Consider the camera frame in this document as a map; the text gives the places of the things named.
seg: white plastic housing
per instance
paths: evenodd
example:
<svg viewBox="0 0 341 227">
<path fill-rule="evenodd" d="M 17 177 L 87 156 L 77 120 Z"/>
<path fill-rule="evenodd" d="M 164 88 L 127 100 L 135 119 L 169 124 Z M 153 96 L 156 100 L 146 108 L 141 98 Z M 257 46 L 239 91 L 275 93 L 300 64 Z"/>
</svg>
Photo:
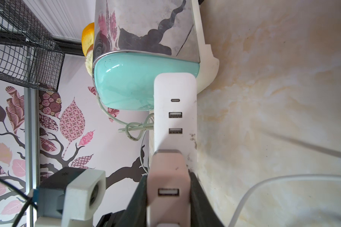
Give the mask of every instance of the white plastic housing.
<svg viewBox="0 0 341 227">
<path fill-rule="evenodd" d="M 182 113 L 170 118 L 169 113 Z M 179 150 L 197 169 L 197 83 L 190 73 L 162 73 L 154 81 L 154 150 Z M 182 129 L 170 134 L 169 129 Z"/>
</svg>

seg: tangled cable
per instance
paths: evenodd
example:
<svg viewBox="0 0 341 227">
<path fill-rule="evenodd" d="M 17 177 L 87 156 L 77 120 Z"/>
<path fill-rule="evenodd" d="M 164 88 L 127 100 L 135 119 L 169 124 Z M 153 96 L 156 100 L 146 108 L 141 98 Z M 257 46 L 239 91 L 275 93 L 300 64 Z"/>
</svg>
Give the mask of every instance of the tangled cable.
<svg viewBox="0 0 341 227">
<path fill-rule="evenodd" d="M 138 122 L 130 122 L 130 123 L 125 123 L 117 118 L 115 118 L 114 116 L 112 116 L 111 114 L 109 114 L 101 100 L 100 100 L 100 97 L 99 95 L 97 94 L 96 95 L 96 98 L 97 98 L 97 103 L 98 105 L 100 106 L 101 110 L 109 117 L 111 118 L 112 120 L 116 121 L 117 123 L 119 124 L 122 124 L 125 126 L 125 128 L 123 129 L 119 129 L 118 132 L 122 133 L 122 132 L 125 132 L 125 134 L 128 136 L 129 139 L 133 140 L 133 141 L 138 141 L 140 140 L 140 138 L 142 137 L 142 135 L 145 133 L 146 130 L 153 130 L 154 129 L 154 122 L 149 122 L 150 121 L 150 118 L 152 116 L 154 116 L 154 114 L 149 114 L 146 119 L 145 119 L 145 122 L 144 124 L 143 123 L 138 123 Z M 140 133 L 137 137 L 133 137 L 129 131 L 136 131 L 136 130 L 140 130 Z"/>
</svg>

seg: black cable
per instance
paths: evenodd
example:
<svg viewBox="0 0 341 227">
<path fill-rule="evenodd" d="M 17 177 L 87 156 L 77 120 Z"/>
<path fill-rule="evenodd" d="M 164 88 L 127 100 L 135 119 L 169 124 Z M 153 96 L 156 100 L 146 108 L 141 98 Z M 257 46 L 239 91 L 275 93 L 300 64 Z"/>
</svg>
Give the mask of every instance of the black cable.
<svg viewBox="0 0 341 227">
<path fill-rule="evenodd" d="M 21 220 L 21 218 L 24 215 L 24 212 L 28 209 L 28 206 L 32 203 L 32 198 L 29 198 L 29 200 L 24 204 L 24 206 L 21 208 L 18 216 L 16 217 L 16 219 L 13 222 L 12 227 L 16 227 L 19 223 L 19 221 Z"/>
<path fill-rule="evenodd" d="M 37 205 L 32 201 L 32 199 L 30 197 L 28 197 L 27 195 L 25 195 L 22 191 L 20 191 L 17 187 L 15 187 L 14 185 L 10 184 L 9 182 L 6 182 L 3 179 L 0 179 L 0 183 L 8 186 L 9 188 L 11 188 L 12 190 L 14 190 L 16 193 L 18 193 L 21 197 L 23 197 L 26 201 L 29 201 L 29 204 L 32 205 L 34 207 L 34 209 L 37 209 Z"/>
</svg>

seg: metal rod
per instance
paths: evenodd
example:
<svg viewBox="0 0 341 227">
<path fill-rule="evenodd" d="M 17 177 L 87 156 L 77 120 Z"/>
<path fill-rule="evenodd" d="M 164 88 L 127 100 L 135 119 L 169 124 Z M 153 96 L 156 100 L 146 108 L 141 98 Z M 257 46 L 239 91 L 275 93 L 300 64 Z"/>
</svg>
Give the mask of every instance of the metal rod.
<svg viewBox="0 0 341 227">
<path fill-rule="evenodd" d="M 25 184 L 26 193 L 39 184 L 39 113 L 38 90 L 24 88 L 25 113 Z M 27 227 L 34 227 L 37 213 L 30 206 L 27 210 Z"/>
</svg>

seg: orange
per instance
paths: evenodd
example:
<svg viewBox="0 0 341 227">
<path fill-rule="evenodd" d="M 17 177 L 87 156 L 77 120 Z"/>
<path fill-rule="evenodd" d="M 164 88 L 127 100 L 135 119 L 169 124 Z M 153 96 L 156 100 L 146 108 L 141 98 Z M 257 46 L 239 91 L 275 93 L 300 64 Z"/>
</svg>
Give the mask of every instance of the orange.
<svg viewBox="0 0 341 227">
<path fill-rule="evenodd" d="M 93 47 L 93 41 L 95 39 L 95 23 L 91 23 L 86 26 L 85 29 L 82 31 L 82 51 L 83 54 L 86 56 L 89 48 Z"/>
</svg>

